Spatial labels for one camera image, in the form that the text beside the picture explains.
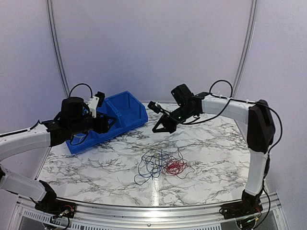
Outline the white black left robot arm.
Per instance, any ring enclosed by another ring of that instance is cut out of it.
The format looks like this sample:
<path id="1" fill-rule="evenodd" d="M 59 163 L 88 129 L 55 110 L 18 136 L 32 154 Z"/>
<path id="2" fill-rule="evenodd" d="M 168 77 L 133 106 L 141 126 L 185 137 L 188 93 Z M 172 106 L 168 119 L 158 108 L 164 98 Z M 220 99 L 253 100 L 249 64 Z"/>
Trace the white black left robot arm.
<path id="1" fill-rule="evenodd" d="M 61 103 L 61 110 L 54 119 L 40 122 L 34 126 L 5 133 L 0 136 L 0 159 L 44 147 L 54 147 L 80 133 L 94 131 L 106 133 L 116 123 L 116 118 L 97 111 L 104 101 L 104 94 L 98 92 L 85 102 L 80 97 L 68 97 Z M 71 217 L 74 205 L 57 199 L 51 186 L 41 180 L 29 179 L 11 172 L 4 166 L 0 168 L 0 188 L 10 193 L 27 196 L 35 203 L 37 210 L 56 217 Z"/>

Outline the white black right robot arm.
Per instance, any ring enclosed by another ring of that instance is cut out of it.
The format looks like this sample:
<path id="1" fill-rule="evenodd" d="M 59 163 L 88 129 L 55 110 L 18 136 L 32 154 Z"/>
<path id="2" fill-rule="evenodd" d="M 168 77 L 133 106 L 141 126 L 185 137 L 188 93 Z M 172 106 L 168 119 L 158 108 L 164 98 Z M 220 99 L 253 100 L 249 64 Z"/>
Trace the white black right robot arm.
<path id="1" fill-rule="evenodd" d="M 260 196 L 265 192 L 264 181 L 270 168 L 270 153 L 278 144 L 272 115 L 276 113 L 265 100 L 257 102 L 239 100 L 233 96 L 214 95 L 211 91 L 194 94 L 181 84 L 171 91 L 178 108 L 172 112 L 156 102 L 149 102 L 148 108 L 162 116 L 152 129 L 154 133 L 174 133 L 179 124 L 200 124 L 201 114 L 213 118 L 223 116 L 247 125 L 246 143 L 250 152 L 248 180 L 241 200 L 222 205 L 219 212 L 224 219 L 250 216 L 262 211 Z"/>

